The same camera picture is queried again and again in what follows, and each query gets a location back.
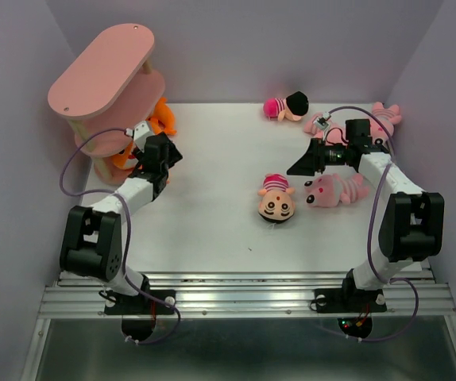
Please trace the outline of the orange shark plush back-facing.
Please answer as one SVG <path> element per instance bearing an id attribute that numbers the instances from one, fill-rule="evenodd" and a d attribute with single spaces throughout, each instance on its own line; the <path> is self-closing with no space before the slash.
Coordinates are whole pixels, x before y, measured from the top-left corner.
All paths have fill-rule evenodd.
<path id="1" fill-rule="evenodd" d="M 129 143 L 123 150 L 112 155 L 112 164 L 120 170 L 132 170 L 138 163 L 137 157 L 133 154 L 134 143 Z"/>

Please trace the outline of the orange shark plush mouth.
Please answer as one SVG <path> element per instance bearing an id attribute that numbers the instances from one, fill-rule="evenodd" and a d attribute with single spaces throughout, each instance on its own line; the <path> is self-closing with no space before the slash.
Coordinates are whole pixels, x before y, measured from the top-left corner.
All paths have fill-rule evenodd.
<path id="1" fill-rule="evenodd" d="M 156 135 L 165 133 L 168 136 L 175 136 L 177 134 L 175 129 L 176 118 L 167 101 L 165 97 L 160 98 L 146 121 Z"/>

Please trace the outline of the doll plush pink striped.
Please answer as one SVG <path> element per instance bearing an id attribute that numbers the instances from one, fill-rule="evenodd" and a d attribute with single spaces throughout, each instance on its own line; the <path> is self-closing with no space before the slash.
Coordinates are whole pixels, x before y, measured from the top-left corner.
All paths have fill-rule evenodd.
<path id="1" fill-rule="evenodd" d="M 279 173 L 267 174 L 258 195 L 261 200 L 258 214 L 266 221 L 281 224 L 292 218 L 296 211 L 293 199 L 295 188 Z"/>

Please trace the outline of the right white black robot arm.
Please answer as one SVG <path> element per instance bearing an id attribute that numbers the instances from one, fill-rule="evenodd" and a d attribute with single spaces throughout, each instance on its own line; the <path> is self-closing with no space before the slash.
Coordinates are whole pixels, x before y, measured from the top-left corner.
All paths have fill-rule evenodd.
<path id="1" fill-rule="evenodd" d="M 439 254 L 445 202 L 441 194 L 426 192 L 394 163 L 390 151 L 373 142 L 367 119 L 346 121 L 345 144 L 328 145 L 313 138 L 304 155 L 287 171 L 289 175 L 313 176 L 328 166 L 346 165 L 376 188 L 376 202 L 386 207 L 376 247 L 366 245 L 365 262 L 351 269 L 342 285 L 315 291 L 315 311 L 357 312 L 363 306 L 384 311 L 382 287 L 415 262 Z"/>

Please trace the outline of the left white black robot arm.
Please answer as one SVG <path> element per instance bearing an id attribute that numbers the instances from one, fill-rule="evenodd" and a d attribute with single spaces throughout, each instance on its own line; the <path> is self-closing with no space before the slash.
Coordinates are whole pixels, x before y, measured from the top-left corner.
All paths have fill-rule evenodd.
<path id="1" fill-rule="evenodd" d="M 128 269 L 131 214 L 153 202 L 167 185 L 169 169 L 183 159 L 165 133 L 157 135 L 126 130 L 136 147 L 137 164 L 114 191 L 86 190 L 77 196 L 106 195 L 92 206 L 75 206 L 68 212 L 60 269 L 97 279 L 117 294 L 134 313 L 145 311 L 150 300 L 148 280 Z"/>

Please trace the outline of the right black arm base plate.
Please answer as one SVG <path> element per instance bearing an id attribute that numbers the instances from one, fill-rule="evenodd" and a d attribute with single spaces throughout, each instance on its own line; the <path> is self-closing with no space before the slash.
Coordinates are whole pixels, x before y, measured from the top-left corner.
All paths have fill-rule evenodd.
<path id="1" fill-rule="evenodd" d="M 360 312 L 384 313 L 387 311 L 382 290 L 345 292 L 342 288 L 319 288 L 309 308 L 319 314 L 348 314 Z"/>

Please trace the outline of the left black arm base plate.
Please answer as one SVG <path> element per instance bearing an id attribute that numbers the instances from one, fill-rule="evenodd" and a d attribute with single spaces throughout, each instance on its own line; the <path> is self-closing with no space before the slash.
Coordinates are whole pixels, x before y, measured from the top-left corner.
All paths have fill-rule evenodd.
<path id="1" fill-rule="evenodd" d="M 147 299 L 141 294 L 128 296 L 114 291 L 100 291 L 104 298 L 104 314 L 107 316 L 173 315 L 174 312 L 160 303 Z"/>

